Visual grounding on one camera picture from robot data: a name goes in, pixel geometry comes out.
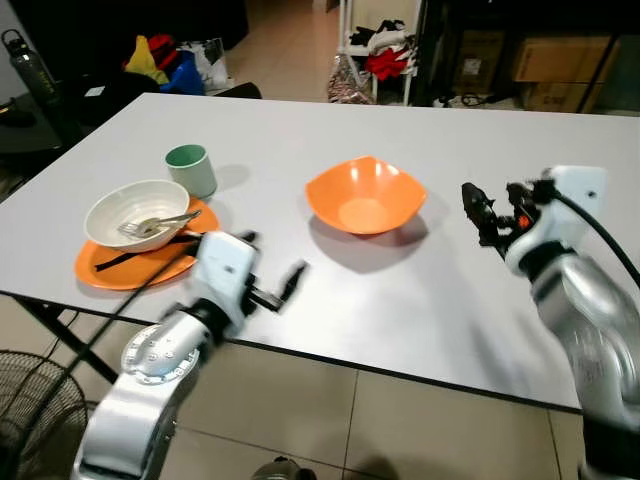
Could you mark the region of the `green cup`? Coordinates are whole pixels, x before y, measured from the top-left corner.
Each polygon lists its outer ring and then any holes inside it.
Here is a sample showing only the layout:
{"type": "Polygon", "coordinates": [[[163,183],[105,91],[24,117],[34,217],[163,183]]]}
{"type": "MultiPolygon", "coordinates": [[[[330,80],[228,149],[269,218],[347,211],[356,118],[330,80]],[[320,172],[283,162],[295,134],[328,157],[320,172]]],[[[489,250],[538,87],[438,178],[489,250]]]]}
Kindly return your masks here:
{"type": "Polygon", "coordinates": [[[191,196],[207,198],[218,191],[218,179],[204,146],[188,143],[172,148],[164,157],[170,177],[191,196]]]}

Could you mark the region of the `silver metal fork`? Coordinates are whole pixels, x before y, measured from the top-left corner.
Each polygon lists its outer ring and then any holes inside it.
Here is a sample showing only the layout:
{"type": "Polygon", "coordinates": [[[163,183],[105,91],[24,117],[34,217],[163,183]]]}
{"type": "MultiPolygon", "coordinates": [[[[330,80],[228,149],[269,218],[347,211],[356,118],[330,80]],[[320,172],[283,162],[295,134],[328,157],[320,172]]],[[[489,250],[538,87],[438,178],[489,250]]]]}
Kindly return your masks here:
{"type": "Polygon", "coordinates": [[[116,230],[122,233],[123,236],[146,238],[154,236],[159,230],[172,227],[172,225],[187,224],[189,221],[197,218],[201,212],[200,209],[197,209],[192,212],[184,212],[182,215],[173,216],[173,218],[150,218],[142,221],[131,221],[131,223],[119,225],[116,230]]]}

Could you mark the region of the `orange bowl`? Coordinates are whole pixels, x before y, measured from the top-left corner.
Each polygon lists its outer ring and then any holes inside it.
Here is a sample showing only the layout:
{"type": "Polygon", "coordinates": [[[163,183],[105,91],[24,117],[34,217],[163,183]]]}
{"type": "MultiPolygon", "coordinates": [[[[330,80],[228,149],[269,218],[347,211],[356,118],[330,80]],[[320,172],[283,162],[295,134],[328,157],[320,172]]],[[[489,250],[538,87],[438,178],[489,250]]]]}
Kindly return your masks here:
{"type": "Polygon", "coordinates": [[[371,236],[406,224],[425,205],[428,191],[403,169],[366,155],[316,175],[305,197],[329,227],[371,236]]]}

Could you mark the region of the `white bowl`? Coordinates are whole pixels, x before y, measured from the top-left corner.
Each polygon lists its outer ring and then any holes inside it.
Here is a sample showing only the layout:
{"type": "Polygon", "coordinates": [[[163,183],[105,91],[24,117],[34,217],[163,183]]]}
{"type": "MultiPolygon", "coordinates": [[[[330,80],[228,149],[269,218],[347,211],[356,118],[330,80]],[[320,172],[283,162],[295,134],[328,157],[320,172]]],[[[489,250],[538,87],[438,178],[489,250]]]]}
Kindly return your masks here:
{"type": "Polygon", "coordinates": [[[151,236],[133,237],[120,225],[150,218],[173,218],[186,214],[191,197],[172,180],[137,180],[102,196],[84,218],[84,234],[99,246],[124,253],[159,250],[170,242],[179,227],[166,227],[151,236]]]}

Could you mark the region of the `orange plate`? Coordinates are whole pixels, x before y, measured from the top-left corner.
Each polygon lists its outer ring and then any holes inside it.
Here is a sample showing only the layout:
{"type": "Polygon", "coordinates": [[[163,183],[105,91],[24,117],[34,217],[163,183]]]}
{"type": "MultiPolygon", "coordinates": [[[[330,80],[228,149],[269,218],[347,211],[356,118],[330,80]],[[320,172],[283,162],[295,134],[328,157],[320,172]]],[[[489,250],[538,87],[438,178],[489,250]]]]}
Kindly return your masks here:
{"type": "MultiPolygon", "coordinates": [[[[192,198],[189,211],[197,209],[202,211],[201,215],[193,219],[183,230],[205,233],[209,230],[220,229],[218,212],[212,210],[200,198],[192,198]]],[[[154,274],[160,266],[163,266],[165,261],[173,259],[178,253],[183,253],[188,247],[195,247],[195,242],[173,244],[173,246],[161,247],[160,250],[138,253],[138,256],[120,262],[114,268],[96,271],[96,265],[113,260],[123,252],[110,250],[100,244],[86,241],[82,244],[76,262],[74,262],[74,273],[76,273],[79,283],[91,285],[91,287],[108,289],[108,291],[132,291],[141,285],[148,276],[154,274]]]]}

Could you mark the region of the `dark cardboard box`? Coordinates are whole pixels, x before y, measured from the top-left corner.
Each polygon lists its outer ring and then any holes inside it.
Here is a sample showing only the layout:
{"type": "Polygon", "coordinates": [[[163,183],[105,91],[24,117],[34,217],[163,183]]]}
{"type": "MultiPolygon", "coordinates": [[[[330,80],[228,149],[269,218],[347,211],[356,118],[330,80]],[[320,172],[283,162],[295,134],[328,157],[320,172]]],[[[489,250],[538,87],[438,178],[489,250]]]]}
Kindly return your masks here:
{"type": "Polygon", "coordinates": [[[512,86],[502,29],[466,29],[460,37],[451,92],[502,93],[512,86]]]}

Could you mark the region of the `wide cardboard box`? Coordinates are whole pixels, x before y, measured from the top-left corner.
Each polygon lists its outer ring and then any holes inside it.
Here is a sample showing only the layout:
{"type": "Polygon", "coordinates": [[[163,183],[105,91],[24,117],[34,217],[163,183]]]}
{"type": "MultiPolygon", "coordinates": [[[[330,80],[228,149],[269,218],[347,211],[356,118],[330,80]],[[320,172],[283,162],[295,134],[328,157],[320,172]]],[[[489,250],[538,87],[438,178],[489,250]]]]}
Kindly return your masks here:
{"type": "Polygon", "coordinates": [[[515,82],[588,83],[594,78],[600,60],[604,67],[596,81],[607,79],[614,58],[620,54],[622,40],[614,42],[611,54],[605,36],[532,36],[522,41],[512,67],[515,82]]]}

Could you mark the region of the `black shelf unit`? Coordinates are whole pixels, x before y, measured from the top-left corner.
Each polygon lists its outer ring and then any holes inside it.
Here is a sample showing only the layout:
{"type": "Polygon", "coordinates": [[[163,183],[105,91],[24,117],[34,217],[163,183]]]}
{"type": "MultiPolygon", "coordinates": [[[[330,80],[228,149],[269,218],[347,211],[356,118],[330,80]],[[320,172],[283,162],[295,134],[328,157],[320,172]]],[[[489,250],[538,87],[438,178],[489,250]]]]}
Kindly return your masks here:
{"type": "Polygon", "coordinates": [[[509,106],[543,113],[590,113],[596,97],[618,78],[618,59],[636,49],[639,6],[634,0],[422,0],[426,10],[419,28],[420,83],[412,87],[410,104],[434,108],[509,106]],[[506,32],[506,59],[512,86],[502,93],[451,92],[454,61],[466,29],[506,32]],[[609,36],[605,56],[621,38],[605,81],[596,81],[604,60],[588,83],[515,82],[512,67],[522,41],[532,36],[609,36]]]}

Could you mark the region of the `dark robot foot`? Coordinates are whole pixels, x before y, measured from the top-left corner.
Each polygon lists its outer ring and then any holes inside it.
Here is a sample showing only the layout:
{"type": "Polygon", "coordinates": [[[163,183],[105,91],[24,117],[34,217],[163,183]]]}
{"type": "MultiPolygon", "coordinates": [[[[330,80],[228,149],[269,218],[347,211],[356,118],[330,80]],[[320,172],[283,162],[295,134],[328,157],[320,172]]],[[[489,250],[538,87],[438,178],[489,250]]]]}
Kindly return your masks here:
{"type": "Polygon", "coordinates": [[[317,476],[311,468],[282,456],[256,468],[250,480],[317,480],[317,476]]]}

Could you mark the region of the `blue bag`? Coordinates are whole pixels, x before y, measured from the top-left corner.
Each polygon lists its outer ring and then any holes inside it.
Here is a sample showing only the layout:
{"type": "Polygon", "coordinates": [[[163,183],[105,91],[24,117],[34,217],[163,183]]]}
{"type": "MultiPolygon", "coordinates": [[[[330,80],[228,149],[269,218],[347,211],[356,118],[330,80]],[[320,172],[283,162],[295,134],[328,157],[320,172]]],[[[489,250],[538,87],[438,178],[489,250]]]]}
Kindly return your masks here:
{"type": "Polygon", "coordinates": [[[182,95],[205,96],[204,78],[195,63],[195,55],[191,51],[179,50],[179,63],[169,76],[169,82],[160,84],[163,93],[182,93],[182,95]]]}

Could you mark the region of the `red garment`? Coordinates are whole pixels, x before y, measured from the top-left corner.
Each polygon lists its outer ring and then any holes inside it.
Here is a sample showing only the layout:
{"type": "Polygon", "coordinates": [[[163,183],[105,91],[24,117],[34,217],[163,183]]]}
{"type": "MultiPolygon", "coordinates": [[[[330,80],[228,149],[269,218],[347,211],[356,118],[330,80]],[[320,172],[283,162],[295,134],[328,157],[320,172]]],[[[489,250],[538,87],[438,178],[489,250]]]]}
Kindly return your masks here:
{"type": "Polygon", "coordinates": [[[401,77],[404,70],[412,67],[411,47],[393,45],[367,56],[365,70],[378,81],[388,81],[389,78],[401,77]]]}

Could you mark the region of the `white plastic bag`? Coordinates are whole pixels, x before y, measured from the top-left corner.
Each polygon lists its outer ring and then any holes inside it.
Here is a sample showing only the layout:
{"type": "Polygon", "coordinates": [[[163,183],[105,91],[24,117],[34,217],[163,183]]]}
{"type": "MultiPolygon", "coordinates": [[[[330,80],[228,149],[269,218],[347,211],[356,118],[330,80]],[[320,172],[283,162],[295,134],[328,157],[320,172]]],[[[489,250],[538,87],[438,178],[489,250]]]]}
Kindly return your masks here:
{"type": "Polygon", "coordinates": [[[206,93],[236,86],[236,79],[230,76],[228,70],[227,50],[221,38],[179,42],[178,49],[195,55],[196,69],[204,82],[206,93]]]}

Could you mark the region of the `patterned bag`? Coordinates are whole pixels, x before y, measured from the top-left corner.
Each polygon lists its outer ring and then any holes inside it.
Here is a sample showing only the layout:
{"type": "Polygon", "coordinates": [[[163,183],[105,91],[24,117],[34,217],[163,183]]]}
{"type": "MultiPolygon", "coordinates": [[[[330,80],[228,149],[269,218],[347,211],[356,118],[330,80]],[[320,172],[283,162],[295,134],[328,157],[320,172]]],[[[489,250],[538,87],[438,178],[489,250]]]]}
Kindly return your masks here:
{"type": "Polygon", "coordinates": [[[326,82],[326,100],[333,104],[376,105],[378,97],[372,92],[374,77],[362,69],[351,56],[334,56],[332,73],[326,82]]]}

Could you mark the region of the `black chair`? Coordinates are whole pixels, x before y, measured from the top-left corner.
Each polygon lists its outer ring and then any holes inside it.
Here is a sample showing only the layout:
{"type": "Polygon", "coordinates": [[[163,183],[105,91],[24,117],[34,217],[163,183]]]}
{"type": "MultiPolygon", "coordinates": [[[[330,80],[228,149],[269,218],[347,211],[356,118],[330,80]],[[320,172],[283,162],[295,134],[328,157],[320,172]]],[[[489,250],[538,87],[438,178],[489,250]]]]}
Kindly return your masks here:
{"type": "Polygon", "coordinates": [[[154,79],[128,72],[65,79],[60,82],[59,90],[65,109],[84,133],[100,127],[142,93],[182,95],[177,88],[163,90],[154,79]]]}

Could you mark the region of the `red cloth bundle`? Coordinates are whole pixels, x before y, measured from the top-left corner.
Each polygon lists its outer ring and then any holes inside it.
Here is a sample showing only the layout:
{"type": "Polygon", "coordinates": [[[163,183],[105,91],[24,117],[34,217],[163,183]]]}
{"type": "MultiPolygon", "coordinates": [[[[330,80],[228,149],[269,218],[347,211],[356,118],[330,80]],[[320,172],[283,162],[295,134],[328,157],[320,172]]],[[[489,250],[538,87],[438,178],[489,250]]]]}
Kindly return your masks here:
{"type": "Polygon", "coordinates": [[[147,37],[148,50],[154,58],[157,69],[166,74],[174,72],[182,64],[182,56],[177,47],[177,41],[172,35],[152,35],[147,37]]]}

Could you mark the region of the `yellow cloth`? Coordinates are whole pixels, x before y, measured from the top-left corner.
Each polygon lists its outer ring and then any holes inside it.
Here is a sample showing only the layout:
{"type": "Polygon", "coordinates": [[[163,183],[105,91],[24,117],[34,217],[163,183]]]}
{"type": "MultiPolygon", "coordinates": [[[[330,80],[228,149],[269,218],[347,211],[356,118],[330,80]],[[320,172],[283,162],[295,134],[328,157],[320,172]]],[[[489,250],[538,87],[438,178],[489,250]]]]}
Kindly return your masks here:
{"type": "Polygon", "coordinates": [[[150,78],[157,84],[169,82],[168,76],[163,69],[157,67],[154,55],[151,54],[150,46],[145,36],[138,35],[134,40],[134,50],[131,58],[125,63],[124,72],[138,74],[150,78]]]}

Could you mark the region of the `white metal rack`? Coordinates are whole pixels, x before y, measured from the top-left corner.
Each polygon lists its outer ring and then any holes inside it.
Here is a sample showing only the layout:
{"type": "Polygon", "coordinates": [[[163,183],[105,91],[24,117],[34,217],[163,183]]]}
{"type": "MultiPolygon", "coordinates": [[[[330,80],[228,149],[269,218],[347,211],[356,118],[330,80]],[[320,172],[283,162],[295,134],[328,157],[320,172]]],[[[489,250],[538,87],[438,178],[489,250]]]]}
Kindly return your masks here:
{"type": "MultiPolygon", "coordinates": [[[[403,45],[413,50],[412,67],[404,70],[403,76],[388,79],[388,81],[401,79],[402,91],[399,93],[399,105],[410,105],[413,81],[415,81],[417,70],[419,70],[417,36],[413,35],[410,32],[410,27],[399,19],[384,20],[384,23],[378,28],[357,26],[355,0],[338,0],[338,8],[340,35],[337,54],[342,52],[342,54],[351,56],[362,69],[365,70],[367,56],[376,54],[385,47],[403,45]]],[[[379,87],[383,83],[385,81],[380,82],[376,78],[372,83],[372,92],[378,97],[378,104],[380,102],[379,87]]]]}

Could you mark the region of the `dark water bottle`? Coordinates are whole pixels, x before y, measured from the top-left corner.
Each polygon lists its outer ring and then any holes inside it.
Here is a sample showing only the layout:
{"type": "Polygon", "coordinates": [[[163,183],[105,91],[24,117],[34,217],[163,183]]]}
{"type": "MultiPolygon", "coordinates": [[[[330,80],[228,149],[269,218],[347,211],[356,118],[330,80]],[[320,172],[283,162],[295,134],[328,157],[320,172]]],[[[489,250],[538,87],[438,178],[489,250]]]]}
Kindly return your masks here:
{"type": "Polygon", "coordinates": [[[0,44],[5,47],[13,65],[33,99],[41,105],[63,105],[61,95],[44,59],[29,46],[26,38],[18,29],[5,29],[0,32],[0,44]]]}

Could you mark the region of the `black table leg frame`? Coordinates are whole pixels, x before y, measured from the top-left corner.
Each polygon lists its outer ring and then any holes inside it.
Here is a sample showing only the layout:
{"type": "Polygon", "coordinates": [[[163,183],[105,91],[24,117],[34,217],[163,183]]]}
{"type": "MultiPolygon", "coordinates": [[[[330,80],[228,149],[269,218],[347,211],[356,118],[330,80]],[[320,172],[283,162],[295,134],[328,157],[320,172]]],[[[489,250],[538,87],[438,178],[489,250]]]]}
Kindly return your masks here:
{"type": "MultiPolygon", "coordinates": [[[[32,300],[32,298],[19,296],[19,294],[10,294],[15,302],[24,310],[31,314],[46,330],[49,330],[54,337],[60,340],[73,349],[84,347],[84,342],[81,338],[77,337],[72,332],[72,329],[68,325],[61,323],[59,315],[65,310],[63,306],[58,303],[45,303],[40,300],[32,300]]],[[[87,362],[97,374],[101,375],[108,383],[114,383],[118,378],[118,372],[113,367],[110,367],[100,356],[96,353],[88,353],[84,357],[84,362],[87,362]]]]}

